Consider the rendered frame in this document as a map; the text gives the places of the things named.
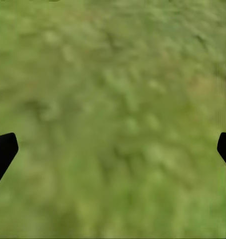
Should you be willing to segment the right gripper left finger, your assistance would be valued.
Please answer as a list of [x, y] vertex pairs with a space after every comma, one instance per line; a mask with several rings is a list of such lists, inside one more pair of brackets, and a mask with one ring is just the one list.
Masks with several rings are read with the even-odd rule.
[[18, 152], [18, 143], [14, 132], [0, 135], [0, 180]]

